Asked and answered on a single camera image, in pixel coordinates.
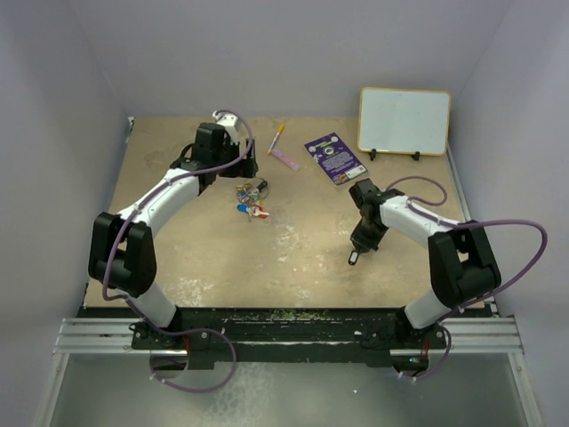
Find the black white key tag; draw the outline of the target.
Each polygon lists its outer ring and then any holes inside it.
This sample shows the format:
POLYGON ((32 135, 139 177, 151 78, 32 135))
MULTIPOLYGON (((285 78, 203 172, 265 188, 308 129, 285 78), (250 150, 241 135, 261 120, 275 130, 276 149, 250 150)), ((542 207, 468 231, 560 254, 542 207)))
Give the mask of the black white key tag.
POLYGON ((349 255, 349 258, 348 258, 348 264, 349 264, 350 266, 354 266, 354 265, 357 263, 358 258, 359 258, 359 252, 356 251, 356 250, 352 250, 352 251, 350 252, 350 255, 349 255))

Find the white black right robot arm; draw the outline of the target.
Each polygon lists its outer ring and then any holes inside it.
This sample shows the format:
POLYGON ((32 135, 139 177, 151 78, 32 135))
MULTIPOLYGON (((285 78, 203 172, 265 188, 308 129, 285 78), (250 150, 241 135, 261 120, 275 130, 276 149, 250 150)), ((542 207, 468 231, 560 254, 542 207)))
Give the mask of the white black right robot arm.
POLYGON ((353 249, 348 264, 361 254, 377 251, 388 230, 397 230, 429 256, 430 289, 397 314, 397 341, 415 348, 427 328, 465 302, 496 290, 501 273, 482 226, 459 223, 417 206, 398 189, 379 189, 364 179, 349 188, 360 220, 350 235, 353 249))

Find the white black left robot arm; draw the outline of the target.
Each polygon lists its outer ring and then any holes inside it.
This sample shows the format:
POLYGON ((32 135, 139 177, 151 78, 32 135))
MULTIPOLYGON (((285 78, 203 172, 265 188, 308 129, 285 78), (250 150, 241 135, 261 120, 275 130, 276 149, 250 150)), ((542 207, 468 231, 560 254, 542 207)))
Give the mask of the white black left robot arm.
POLYGON ((154 239, 188 202, 199 197, 217 177, 252 178, 258 172, 251 134, 239 140, 248 124, 228 110, 196 129, 163 178, 119 213, 100 213, 94 220, 88 261, 90 278, 102 285, 104 301, 125 301, 153 325, 151 336, 164 349, 183 336, 179 308, 156 282, 154 239))

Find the large metal keyring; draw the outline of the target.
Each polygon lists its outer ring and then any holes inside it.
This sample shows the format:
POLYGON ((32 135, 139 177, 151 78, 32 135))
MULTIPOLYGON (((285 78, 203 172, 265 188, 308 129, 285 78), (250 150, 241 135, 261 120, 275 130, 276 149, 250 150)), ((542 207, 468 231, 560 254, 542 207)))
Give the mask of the large metal keyring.
POLYGON ((249 182, 248 193, 257 198, 266 198, 270 191, 270 186, 267 180, 261 177, 251 179, 249 182))

